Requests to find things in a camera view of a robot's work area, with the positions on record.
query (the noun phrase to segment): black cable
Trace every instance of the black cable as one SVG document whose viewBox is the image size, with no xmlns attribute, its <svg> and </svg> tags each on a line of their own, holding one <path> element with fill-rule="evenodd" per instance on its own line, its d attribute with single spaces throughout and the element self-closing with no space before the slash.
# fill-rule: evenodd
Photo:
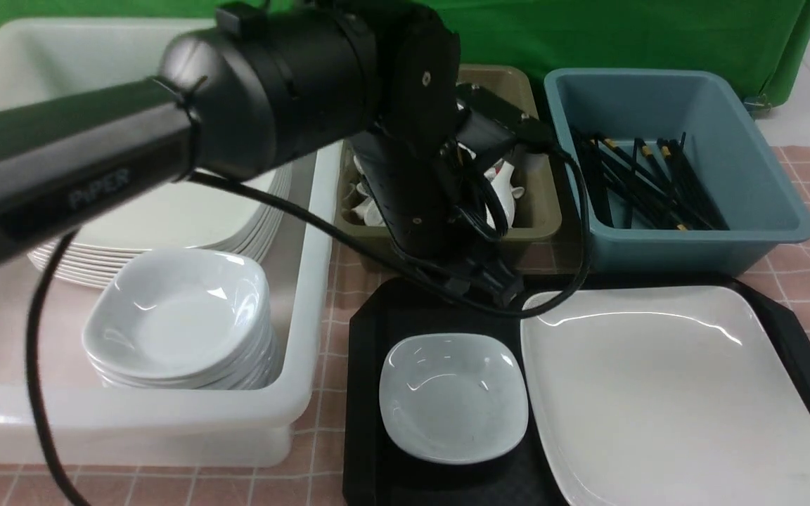
<svg viewBox="0 0 810 506">
<path fill-rule="evenodd" d="M 403 276 L 403 278 L 409 279 L 415 285 L 424 288 L 431 294 L 436 294 L 437 296 L 443 298 L 444 300 L 456 302 L 463 307 L 473 309 L 476 311 L 482 311 L 483 313 L 498 316 L 502 318 L 518 318 L 518 319 L 526 319 L 526 318 L 533 318 L 535 316 L 539 316 L 547 311 L 550 311 L 552 308 L 556 307 L 557 305 L 561 304 L 569 297 L 571 297 L 586 281 L 587 276 L 589 275 L 589 268 L 591 267 L 592 263 L 592 241 L 591 241 L 591 232 L 589 231 L 589 208 L 587 202 L 589 201 L 589 196 L 587 193 L 586 182 L 583 179 L 583 174 L 579 169 L 578 164 L 573 160 L 573 158 L 565 153 L 565 151 L 561 150 L 554 150 L 550 154 L 554 157 L 558 157 L 561 160 L 565 161 L 565 164 L 568 164 L 571 167 L 571 170 L 574 175 L 575 182 L 577 184 L 577 190 L 579 193 L 579 225 L 581 225 L 581 249 L 582 249 L 582 256 L 581 256 L 581 265 L 579 265 L 579 270 L 575 277 L 572 279 L 570 284 L 560 292 L 560 294 L 555 295 L 549 301 L 544 302 L 544 304 L 538 305 L 537 307 L 515 311 L 511 309 L 502 309 L 498 307 L 489 306 L 486 304 L 480 304 L 479 302 L 472 301 L 463 295 L 454 294 L 443 288 L 443 286 L 438 285 L 430 280 L 428 280 L 424 275 L 421 275 L 417 270 L 411 268 L 410 266 L 403 265 L 402 262 L 394 262 L 384 257 L 381 257 L 370 250 L 368 247 L 364 246 L 360 241 L 353 239 L 346 233 L 343 233 L 339 228 L 334 227 L 331 223 L 322 220 L 318 216 L 315 216 L 307 209 L 302 208 L 299 205 L 293 204 L 287 200 L 279 198 L 275 195 L 271 195 L 271 193 L 262 192 L 260 190 L 250 188 L 248 186 L 242 185 L 242 183 L 237 183 L 235 181 L 231 181 L 228 179 L 223 179 L 220 176 L 213 176 L 211 174 L 203 173 L 203 172 L 193 172 L 192 176 L 189 177 L 190 182 L 199 183 L 199 185 L 209 186 L 212 188 L 216 188 L 219 190 L 223 190 L 225 192 L 234 193 L 234 195 L 244 196 L 246 198 L 250 198 L 261 202 L 264 205 L 269 205 L 274 209 L 278 209 L 280 211 L 286 212 L 286 214 L 295 216 L 299 220 L 302 220 L 309 225 L 318 228 L 318 230 L 322 231 L 322 233 L 327 234 L 328 236 L 332 237 L 335 240 L 340 241 L 341 243 L 345 244 L 348 247 L 351 247 L 356 253 L 360 253 L 369 259 L 372 259 L 374 262 L 379 263 L 383 268 L 388 268 L 398 275 Z"/>
<path fill-rule="evenodd" d="M 39 321 L 42 317 L 42 305 L 45 304 L 46 294 L 58 269 L 61 257 L 64 257 L 68 245 L 77 236 L 77 231 L 68 233 L 58 241 L 58 246 L 52 251 L 46 268 L 42 271 L 42 278 L 33 292 L 30 302 L 30 312 L 27 315 L 27 339 L 25 350 L 25 366 L 27 369 L 27 395 L 30 398 L 30 410 L 33 415 L 33 425 L 36 426 L 36 435 L 39 437 L 39 448 L 49 468 L 49 474 L 55 480 L 61 493 L 70 500 L 74 506 L 90 506 L 65 473 L 58 452 L 55 449 L 55 440 L 52 439 L 52 428 L 49 426 L 49 417 L 46 415 L 46 406 L 42 400 L 42 384 L 39 381 Z"/>
</svg>

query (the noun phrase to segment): white plate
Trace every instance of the white plate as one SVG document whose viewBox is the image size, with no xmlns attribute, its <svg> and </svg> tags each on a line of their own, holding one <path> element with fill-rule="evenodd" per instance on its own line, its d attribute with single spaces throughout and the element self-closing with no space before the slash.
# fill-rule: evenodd
<svg viewBox="0 0 810 506">
<path fill-rule="evenodd" d="M 428 462 L 468 465 L 524 439 L 527 390 L 498 340 L 427 334 L 402 340 L 380 371 L 380 417 L 392 442 Z"/>
<path fill-rule="evenodd" d="M 810 414 L 736 292 L 578 292 L 522 320 L 521 348 L 572 505 L 810 506 Z"/>
<path fill-rule="evenodd" d="M 291 178 L 287 164 L 245 185 L 278 195 L 284 183 L 288 195 Z M 266 208 L 196 183 L 171 183 L 88 222 L 70 249 L 116 257 L 161 247 L 233 250 L 250 236 L 253 219 Z M 45 245 L 49 251 L 52 247 L 54 242 Z"/>
<path fill-rule="evenodd" d="M 287 198 L 292 179 L 292 169 L 287 169 L 287 167 L 279 169 L 276 185 L 272 188 L 273 195 Z M 268 206 L 261 208 L 257 213 L 256 222 L 253 224 L 250 234 L 238 246 L 235 246 L 234 250 L 229 252 L 252 257 L 252 259 L 256 260 L 263 259 L 264 254 L 267 253 L 267 247 L 270 246 L 271 241 L 276 236 L 282 214 L 281 211 Z M 52 243 L 48 243 L 32 250 L 28 253 L 28 256 L 33 265 L 42 270 L 45 263 L 49 261 L 53 248 Z M 114 257 L 107 252 L 97 254 L 90 253 L 90 251 L 92 250 L 77 249 L 74 244 L 71 244 L 71 247 L 65 253 L 64 259 L 61 260 L 58 266 L 58 278 L 71 281 L 76 276 L 79 276 L 81 280 L 86 279 L 88 281 L 87 278 L 93 276 L 93 278 L 98 278 L 93 283 L 98 285 L 98 282 L 104 281 L 107 285 L 107 281 L 110 281 L 129 260 L 139 255 L 138 253 L 125 252 L 122 253 L 121 257 Z"/>
</svg>

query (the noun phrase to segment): blue plastic bin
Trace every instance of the blue plastic bin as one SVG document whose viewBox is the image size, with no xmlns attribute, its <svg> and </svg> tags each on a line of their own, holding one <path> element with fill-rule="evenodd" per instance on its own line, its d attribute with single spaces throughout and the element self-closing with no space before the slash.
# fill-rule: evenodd
<svg viewBox="0 0 810 506">
<path fill-rule="evenodd" d="M 611 228 L 589 206 L 598 272 L 740 275 L 777 244 L 810 239 L 810 212 L 722 78 L 696 71 L 567 68 L 546 76 L 546 95 L 560 144 L 575 158 L 568 125 L 602 132 L 622 146 L 642 137 L 653 150 L 657 138 L 685 132 L 684 153 L 730 228 Z M 571 171 L 568 176 L 576 204 Z M 623 201 L 611 195 L 610 204 L 614 223 L 622 223 Z"/>
</svg>

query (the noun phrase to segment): black tray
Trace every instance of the black tray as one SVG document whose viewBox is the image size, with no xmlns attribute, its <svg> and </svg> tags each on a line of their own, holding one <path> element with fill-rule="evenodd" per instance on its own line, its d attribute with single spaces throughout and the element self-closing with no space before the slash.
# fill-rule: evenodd
<svg viewBox="0 0 810 506">
<path fill-rule="evenodd" d="M 560 290 L 569 275 L 528 276 L 523 302 Z M 722 275 L 593 275 L 584 289 L 718 285 L 749 302 L 810 412 L 810 341 L 790 310 Z M 381 285 L 351 320 L 343 495 L 349 506 L 534 506 L 567 504 L 546 461 L 531 407 L 527 435 L 514 450 L 481 465 L 430 464 L 405 454 L 386 435 L 377 401 L 380 369 L 407 337 L 475 332 L 504 343 L 524 370 L 520 323 L 446 304 L 402 279 Z"/>
</svg>

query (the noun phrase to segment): white square plate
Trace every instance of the white square plate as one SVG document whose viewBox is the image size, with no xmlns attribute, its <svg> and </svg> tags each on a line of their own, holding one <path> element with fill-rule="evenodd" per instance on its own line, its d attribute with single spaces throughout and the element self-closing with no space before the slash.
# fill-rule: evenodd
<svg viewBox="0 0 810 506">
<path fill-rule="evenodd" d="M 736 292 L 578 292 L 522 321 L 521 347 L 573 506 L 810 506 L 810 414 Z"/>
</svg>

